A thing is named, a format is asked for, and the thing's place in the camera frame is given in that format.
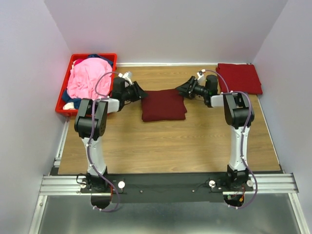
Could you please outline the maroon t shirt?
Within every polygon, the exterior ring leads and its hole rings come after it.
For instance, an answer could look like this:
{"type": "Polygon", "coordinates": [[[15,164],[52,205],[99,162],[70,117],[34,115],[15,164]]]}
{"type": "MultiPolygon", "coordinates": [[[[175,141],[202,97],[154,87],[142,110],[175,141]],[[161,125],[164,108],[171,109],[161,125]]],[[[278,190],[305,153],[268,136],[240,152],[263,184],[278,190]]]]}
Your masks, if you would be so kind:
{"type": "Polygon", "coordinates": [[[147,97],[141,100],[142,121],[185,120],[187,109],[184,97],[176,89],[146,91],[147,97]]]}

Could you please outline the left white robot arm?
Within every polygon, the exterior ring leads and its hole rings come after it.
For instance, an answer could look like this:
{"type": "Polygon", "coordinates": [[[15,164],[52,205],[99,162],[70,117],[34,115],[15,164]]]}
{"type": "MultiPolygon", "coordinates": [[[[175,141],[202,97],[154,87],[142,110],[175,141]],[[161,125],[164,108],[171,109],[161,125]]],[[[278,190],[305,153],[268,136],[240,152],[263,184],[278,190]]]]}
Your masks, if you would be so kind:
{"type": "Polygon", "coordinates": [[[110,186],[104,177],[107,165],[102,149],[102,137],[106,130],[108,114],[117,113],[126,104],[148,96],[131,77],[131,72],[120,73],[113,79],[110,94],[100,95],[100,98],[95,100],[82,99],[76,115],[74,130],[84,144],[88,162],[86,178],[80,184],[98,193],[104,192],[110,186]]]}

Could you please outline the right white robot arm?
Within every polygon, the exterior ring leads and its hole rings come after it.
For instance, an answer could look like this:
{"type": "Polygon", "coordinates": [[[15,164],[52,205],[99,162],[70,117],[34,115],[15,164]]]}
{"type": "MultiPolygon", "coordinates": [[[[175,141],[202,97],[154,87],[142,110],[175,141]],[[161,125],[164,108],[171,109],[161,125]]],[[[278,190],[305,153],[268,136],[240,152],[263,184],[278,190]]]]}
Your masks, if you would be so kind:
{"type": "Polygon", "coordinates": [[[248,136],[254,120],[254,110],[249,96],[241,91],[218,93],[218,78],[215,75],[192,76],[176,87],[178,93],[188,99],[202,97],[209,108],[222,107],[226,123],[231,130],[231,154],[224,178],[224,185],[235,191],[249,180],[247,162],[248,136]]]}

